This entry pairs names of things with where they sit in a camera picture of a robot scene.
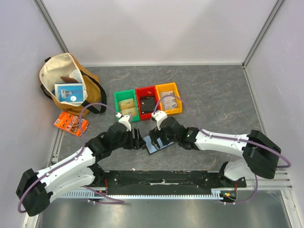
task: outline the cable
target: cable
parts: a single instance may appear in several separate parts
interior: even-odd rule
[[[84,107],[81,112],[80,112],[80,116],[79,116],[79,123],[81,123],[81,120],[82,120],[82,115],[84,113],[84,110],[87,109],[88,107],[90,106],[93,106],[93,105],[102,105],[102,106],[105,106],[107,107],[108,109],[112,110],[115,114],[118,114],[112,107],[108,106],[108,105],[105,105],[103,103],[91,103],[91,104],[88,104],[86,107]],[[85,147],[86,147],[86,139],[85,139],[85,136],[84,136],[84,131],[82,129],[82,126],[81,124],[79,124],[79,129],[80,129],[80,132],[81,132],[81,137],[82,137],[82,148],[81,148],[81,151],[74,157],[74,158],[71,158],[70,160],[62,163],[61,165],[49,170],[47,173],[43,174],[41,177],[39,177],[36,181],[34,181],[24,192],[24,194],[21,196],[20,198],[20,201],[18,203],[18,212],[19,213],[25,213],[26,210],[22,210],[21,209],[21,205],[22,205],[22,202],[24,200],[24,198],[26,197],[26,195],[29,193],[29,191],[31,191],[31,189],[37,184],[39,183],[42,179],[44,179],[45,177],[49,176],[51,173],[53,173],[54,171],[60,169],[61,167],[71,163],[72,161],[74,161],[75,159],[77,159],[82,153],[83,151],[85,150]]]
[[[189,107],[187,106],[186,102],[183,101],[180,97],[175,96],[175,95],[165,95],[165,96],[163,96],[163,97],[157,102],[157,104],[156,104],[156,106],[155,106],[155,108],[154,108],[153,114],[156,113],[157,107],[158,107],[158,105],[160,104],[160,102],[162,101],[162,99],[164,99],[164,98],[166,98],[166,97],[169,97],[169,96],[172,96],[172,97],[175,97],[175,98],[180,99],[180,101],[182,101],[182,102],[184,103],[184,105],[189,109]],[[209,136],[209,137],[213,137],[213,138],[224,139],[224,140],[230,140],[230,141],[244,142],[244,143],[249,143],[249,144],[254,145],[254,146],[258,146],[258,147],[260,147],[260,148],[262,148],[262,149],[264,149],[264,150],[267,150],[267,151],[269,151],[269,152],[275,154],[276,156],[278,156],[279,158],[281,158],[282,160],[284,160],[284,161],[287,163],[287,165],[279,165],[279,166],[277,166],[277,168],[289,168],[289,167],[291,167],[291,162],[290,162],[286,157],[284,157],[283,155],[281,155],[281,154],[278,153],[277,151],[275,151],[275,150],[273,150],[273,149],[271,149],[271,148],[268,148],[268,147],[266,147],[266,146],[264,146],[264,145],[262,145],[262,144],[260,144],[260,143],[253,142],[253,141],[249,141],[249,140],[245,140],[245,139],[233,138],[233,137],[225,137],[225,136],[214,135],[214,134],[211,135],[211,133],[206,132],[205,130],[203,130],[203,129],[199,126],[199,124],[197,123],[197,120],[196,120],[196,118],[195,118],[195,115],[194,115],[193,111],[190,111],[190,112],[191,112],[191,115],[192,115],[192,117],[193,117],[194,124],[195,124],[196,127],[199,129],[199,131],[202,132],[204,135]],[[240,201],[240,202],[228,203],[228,204],[233,204],[233,205],[235,205],[235,204],[245,203],[245,202],[248,202],[249,200],[253,199],[253,198],[256,196],[256,194],[257,194],[257,187],[258,187],[258,180],[257,180],[257,176],[256,176],[256,175],[255,175],[255,179],[256,179],[256,187],[255,187],[255,190],[254,190],[254,192],[253,192],[253,194],[252,194],[252,196],[251,196],[250,198],[248,198],[248,199],[246,199],[246,200],[242,200],[242,201]]]
[[[98,191],[95,191],[94,189],[88,187],[88,186],[83,186],[84,188],[94,192],[95,194],[99,195],[99,196],[102,196],[108,200],[113,200],[114,202],[99,202],[99,201],[93,201],[93,200],[88,200],[88,202],[90,203],[98,203],[98,204],[124,204],[124,201],[123,200],[120,200],[120,199],[114,199],[114,198],[111,198],[111,197],[108,197],[106,194],[103,194],[103,193],[100,193]]]

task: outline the black bag strap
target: black bag strap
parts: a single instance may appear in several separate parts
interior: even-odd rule
[[[44,87],[44,85],[41,84],[40,89],[42,90],[45,96],[52,100],[52,97],[46,93],[46,88]]]
[[[106,93],[105,93],[105,90],[102,88],[102,86],[94,78],[92,78],[89,75],[85,74],[82,70],[80,72],[81,72],[82,75],[87,76],[92,82],[94,82],[98,86],[98,88],[100,89],[101,103],[107,104]],[[85,107],[85,106],[87,106],[89,104],[90,103],[87,100],[85,100],[81,105],[83,107]],[[106,107],[105,106],[101,106],[100,111],[97,108],[93,107],[93,106],[90,106],[87,109],[90,112],[94,113],[94,114],[104,113],[106,111]]]

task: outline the white wall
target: white wall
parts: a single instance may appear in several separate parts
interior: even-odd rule
[[[59,112],[40,91],[38,73],[61,51],[32,0],[3,1],[0,31],[0,227],[19,228],[19,180],[47,165],[57,131]]]
[[[248,65],[267,134],[291,161],[304,212],[304,1],[287,0]]]
[[[275,0],[44,0],[86,65],[241,63]]]

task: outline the orange package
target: orange package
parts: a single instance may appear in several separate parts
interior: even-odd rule
[[[81,126],[84,132],[86,131],[88,124],[89,122],[87,120],[81,120]],[[63,111],[55,121],[54,126],[77,136],[80,136],[81,134],[79,129],[79,117],[68,112]]]

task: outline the blue book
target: blue book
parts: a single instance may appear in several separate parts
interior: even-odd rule
[[[81,104],[84,102],[84,88],[82,83],[55,84],[55,96],[60,102]]]

